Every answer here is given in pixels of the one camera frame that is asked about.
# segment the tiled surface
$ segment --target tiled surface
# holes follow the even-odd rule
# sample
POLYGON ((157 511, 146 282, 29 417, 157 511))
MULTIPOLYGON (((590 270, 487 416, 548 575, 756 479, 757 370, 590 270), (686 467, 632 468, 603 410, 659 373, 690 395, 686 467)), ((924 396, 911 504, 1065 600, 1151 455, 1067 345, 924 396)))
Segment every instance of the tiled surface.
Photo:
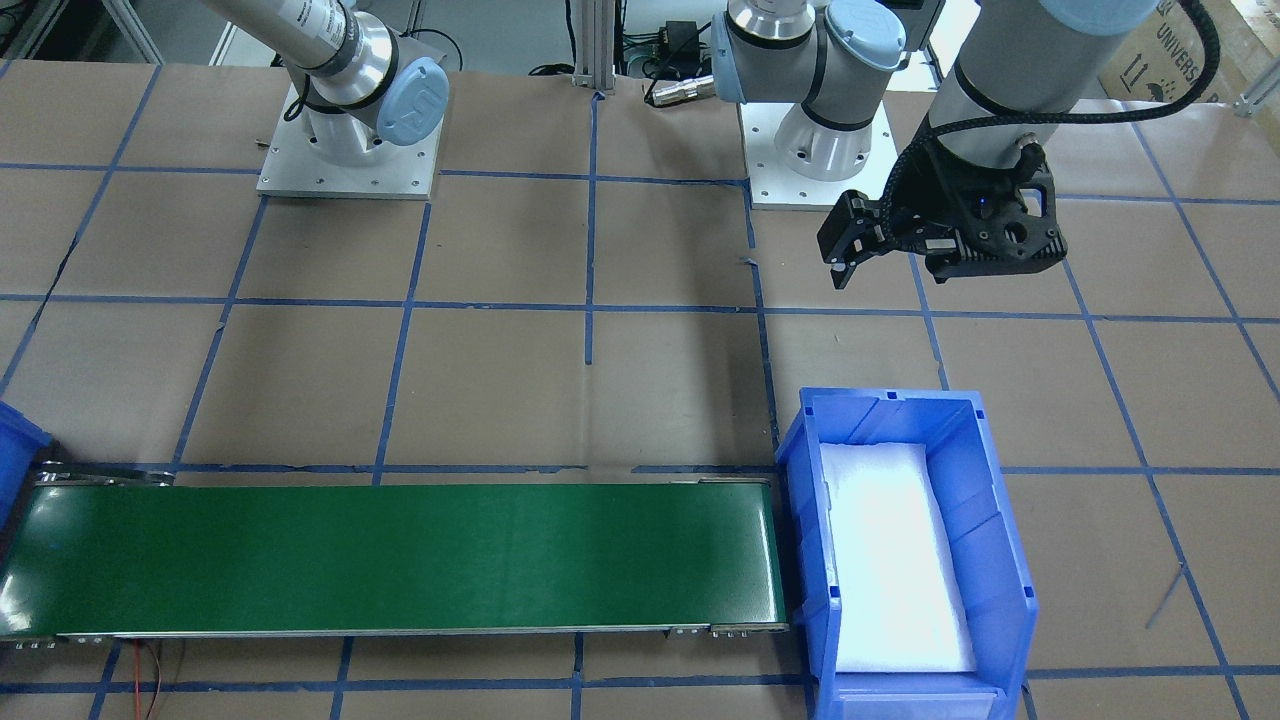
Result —
POLYGON ((1160 479, 1228 657, 1280 664, 1280 502, 1274 478, 1160 479))
MULTIPOLYGON (((1142 128, 1176 205, 1132 127, 1059 131, 1070 274, 936 286, 891 255, 837 293, 822 214, 748 213, 723 102, 454 74, 429 214, 264 206, 244 170, 280 73, 166 67, 127 135, 151 73, 0 78, 18 128, 0 138, 0 395, 70 452, 215 487, 756 477, 801 384, 974 388, 1043 603, 1036 716, 1240 717, 1228 676, 1274 716, 1280 305, 1276 208, 1257 199, 1280 161, 1229 110, 1142 128), (1144 629, 1175 547, 1198 594, 1181 583, 1144 629)), ((900 142, 928 101, 890 99, 900 142)), ((205 641, 180 667, 166 643, 187 684, 160 717, 803 717, 797 639, 205 641)), ((0 653, 0 715, 132 716, 119 647, 114 665, 109 646, 0 653)))
POLYGON ((1053 720, 1239 717, 1222 678, 1036 680, 1032 692, 1037 715, 1053 720))

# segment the blue plastic bin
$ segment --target blue plastic bin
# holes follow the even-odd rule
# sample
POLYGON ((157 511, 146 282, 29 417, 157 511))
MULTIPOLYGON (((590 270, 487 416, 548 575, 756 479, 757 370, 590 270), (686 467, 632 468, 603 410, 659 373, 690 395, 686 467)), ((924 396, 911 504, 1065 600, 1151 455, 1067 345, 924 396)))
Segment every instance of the blue plastic bin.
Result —
POLYGON ((0 528, 9 521, 36 451, 51 439, 20 413, 0 402, 0 528))
POLYGON ((800 543, 795 621, 818 680, 817 720, 1006 720, 1021 696, 1039 605, 975 392, 804 388, 778 450, 800 543), (974 673, 836 673, 841 585, 818 445, 920 443, 973 639, 974 673))

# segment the conveyor belt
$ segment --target conveyor belt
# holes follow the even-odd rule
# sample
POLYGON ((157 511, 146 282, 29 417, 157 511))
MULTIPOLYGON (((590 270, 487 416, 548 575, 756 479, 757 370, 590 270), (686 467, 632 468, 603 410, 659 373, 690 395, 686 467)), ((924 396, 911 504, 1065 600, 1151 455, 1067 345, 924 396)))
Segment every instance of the conveyor belt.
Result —
POLYGON ((40 487, 0 637, 786 623, 763 483, 40 487))

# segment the white mounting plate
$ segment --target white mounting plate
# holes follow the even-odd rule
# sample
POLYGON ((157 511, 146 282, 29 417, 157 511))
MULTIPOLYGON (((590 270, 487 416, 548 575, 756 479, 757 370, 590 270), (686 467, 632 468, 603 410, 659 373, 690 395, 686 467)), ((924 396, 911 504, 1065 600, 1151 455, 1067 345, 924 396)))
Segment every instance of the white mounting plate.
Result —
MULTIPOLYGON (((291 88, 284 106, 292 105, 294 97, 291 88)), ((287 123, 282 113, 257 177, 257 191, 275 197, 430 200, 443 126, 416 145, 381 143, 374 150, 380 158, 372 165, 337 165, 311 147, 301 118, 287 123)))
POLYGON ((831 210, 840 193, 849 188, 877 199, 884 190, 888 172, 897 160, 897 147, 888 129, 884 105, 876 109, 872 120, 872 151, 863 170, 836 182, 806 178, 782 163, 781 152, 773 147, 773 136, 782 118, 791 109, 790 102, 748 102, 740 105, 742 118, 742 150, 751 178, 751 206, 759 210, 831 210))

